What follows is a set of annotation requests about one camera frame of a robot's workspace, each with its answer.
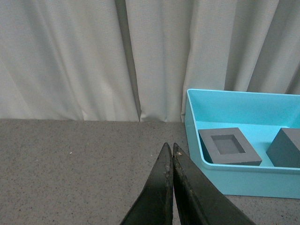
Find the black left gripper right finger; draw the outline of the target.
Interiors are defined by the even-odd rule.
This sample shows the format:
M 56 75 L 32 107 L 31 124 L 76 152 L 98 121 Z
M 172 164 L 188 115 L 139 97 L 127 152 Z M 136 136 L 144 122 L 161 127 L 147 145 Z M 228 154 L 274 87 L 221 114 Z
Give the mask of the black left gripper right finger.
M 174 143 L 173 185 L 182 225 L 253 225 Z

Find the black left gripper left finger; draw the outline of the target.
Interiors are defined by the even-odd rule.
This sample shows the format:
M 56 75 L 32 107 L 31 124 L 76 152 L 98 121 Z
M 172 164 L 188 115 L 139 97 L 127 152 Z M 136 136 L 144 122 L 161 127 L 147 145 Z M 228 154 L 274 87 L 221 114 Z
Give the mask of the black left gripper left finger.
M 145 185 L 122 220 L 122 225 L 173 223 L 173 156 L 164 143 Z

